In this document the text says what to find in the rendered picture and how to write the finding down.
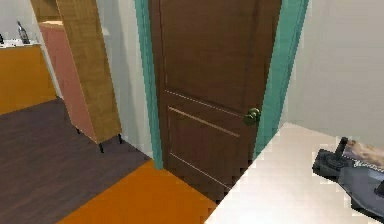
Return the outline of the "white table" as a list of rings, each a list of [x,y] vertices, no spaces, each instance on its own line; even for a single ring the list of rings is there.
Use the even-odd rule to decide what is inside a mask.
[[[312,172],[340,139],[284,124],[204,224],[381,224],[350,207],[336,183]]]

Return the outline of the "orange kitchen counter cabinet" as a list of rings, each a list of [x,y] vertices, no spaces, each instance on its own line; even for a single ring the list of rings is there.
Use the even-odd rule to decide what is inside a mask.
[[[0,48],[0,115],[55,98],[56,91],[39,45]]]

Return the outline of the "brass round door knob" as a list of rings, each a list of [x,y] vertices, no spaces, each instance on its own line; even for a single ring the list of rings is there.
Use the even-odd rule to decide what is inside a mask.
[[[261,112],[258,108],[251,108],[243,116],[243,122],[247,126],[252,126],[260,121]]]

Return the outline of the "tall light wood cupboard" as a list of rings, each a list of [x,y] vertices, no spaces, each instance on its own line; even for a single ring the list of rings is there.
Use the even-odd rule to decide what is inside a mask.
[[[96,0],[30,0],[71,124],[95,144],[122,133]]]

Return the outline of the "teal door frame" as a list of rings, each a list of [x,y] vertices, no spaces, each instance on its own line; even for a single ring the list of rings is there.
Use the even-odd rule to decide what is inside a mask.
[[[284,106],[309,0],[282,0],[253,159],[276,134]],[[134,0],[154,165],[162,169],[156,78],[149,19],[149,0]]]

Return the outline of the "black joystick controller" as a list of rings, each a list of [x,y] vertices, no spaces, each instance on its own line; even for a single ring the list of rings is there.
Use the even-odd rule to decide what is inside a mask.
[[[320,149],[312,166],[313,173],[337,182],[341,169],[354,164],[351,159],[343,156],[347,143],[348,138],[342,137],[334,152]]]

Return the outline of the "brown wooden room door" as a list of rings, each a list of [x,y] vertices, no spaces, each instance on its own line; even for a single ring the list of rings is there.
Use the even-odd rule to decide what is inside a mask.
[[[282,0],[149,0],[163,164],[214,202],[252,162]]]

